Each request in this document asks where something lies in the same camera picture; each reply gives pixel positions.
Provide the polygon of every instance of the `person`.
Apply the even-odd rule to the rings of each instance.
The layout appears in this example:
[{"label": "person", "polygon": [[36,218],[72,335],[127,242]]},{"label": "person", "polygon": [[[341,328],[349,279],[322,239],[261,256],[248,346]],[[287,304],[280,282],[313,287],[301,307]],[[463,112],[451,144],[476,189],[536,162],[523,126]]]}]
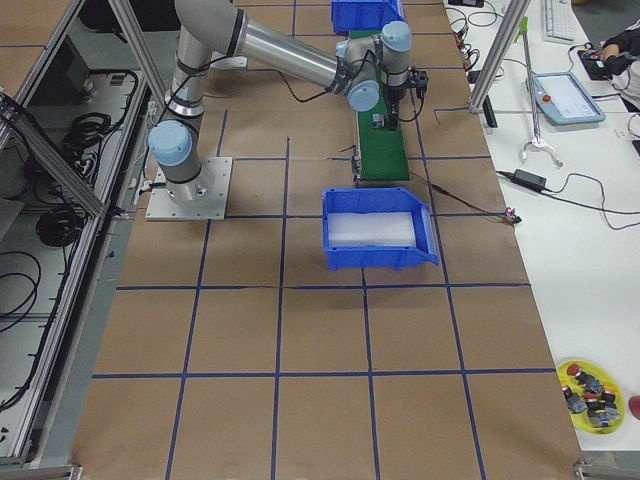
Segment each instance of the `person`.
[{"label": "person", "polygon": [[640,19],[602,46],[605,72],[627,110],[640,111]]}]

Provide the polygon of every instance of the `white bin bottom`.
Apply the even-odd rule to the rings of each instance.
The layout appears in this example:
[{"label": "white bin bottom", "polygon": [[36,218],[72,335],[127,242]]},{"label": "white bin bottom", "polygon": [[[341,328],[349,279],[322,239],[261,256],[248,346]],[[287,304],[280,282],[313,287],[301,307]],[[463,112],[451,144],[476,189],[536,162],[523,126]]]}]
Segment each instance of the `white bin bottom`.
[{"label": "white bin bottom", "polygon": [[329,213],[330,247],[415,247],[410,212]]}]

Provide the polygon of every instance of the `gray floor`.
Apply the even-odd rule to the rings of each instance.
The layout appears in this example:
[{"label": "gray floor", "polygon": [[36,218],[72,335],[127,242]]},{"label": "gray floor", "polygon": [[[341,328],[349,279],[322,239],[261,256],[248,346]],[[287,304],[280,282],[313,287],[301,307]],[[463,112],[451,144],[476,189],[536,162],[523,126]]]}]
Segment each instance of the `gray floor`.
[{"label": "gray floor", "polygon": [[638,0],[589,0],[573,5],[573,11],[592,43],[620,33],[640,18]]}]

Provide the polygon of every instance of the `empty blue bin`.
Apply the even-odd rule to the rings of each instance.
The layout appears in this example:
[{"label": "empty blue bin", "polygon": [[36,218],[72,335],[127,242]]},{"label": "empty blue bin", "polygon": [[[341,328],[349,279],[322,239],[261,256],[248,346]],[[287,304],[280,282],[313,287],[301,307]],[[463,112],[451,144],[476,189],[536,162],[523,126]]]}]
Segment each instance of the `empty blue bin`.
[{"label": "empty blue bin", "polygon": [[331,0],[335,33],[381,30],[395,20],[404,20],[401,0]]},{"label": "empty blue bin", "polygon": [[[439,264],[429,206],[406,189],[332,188],[322,196],[323,248],[331,270],[365,267],[400,270],[425,262]],[[410,242],[404,241],[407,235],[402,222],[412,229]],[[358,231],[363,225],[374,228],[371,233]],[[376,237],[375,241],[370,242],[371,237]]]}]

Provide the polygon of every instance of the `black sleeve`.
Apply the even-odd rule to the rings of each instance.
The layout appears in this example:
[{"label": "black sleeve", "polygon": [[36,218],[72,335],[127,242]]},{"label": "black sleeve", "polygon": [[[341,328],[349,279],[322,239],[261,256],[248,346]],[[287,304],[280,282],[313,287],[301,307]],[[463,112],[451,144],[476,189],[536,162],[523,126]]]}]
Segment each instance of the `black sleeve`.
[{"label": "black sleeve", "polygon": [[639,43],[640,43],[640,28],[636,28],[634,30],[625,30],[624,32],[619,33],[615,37],[610,38],[604,43],[602,48],[608,47],[609,45],[617,45],[618,48],[620,49],[620,52],[629,52],[631,50],[632,45],[636,47]]}]

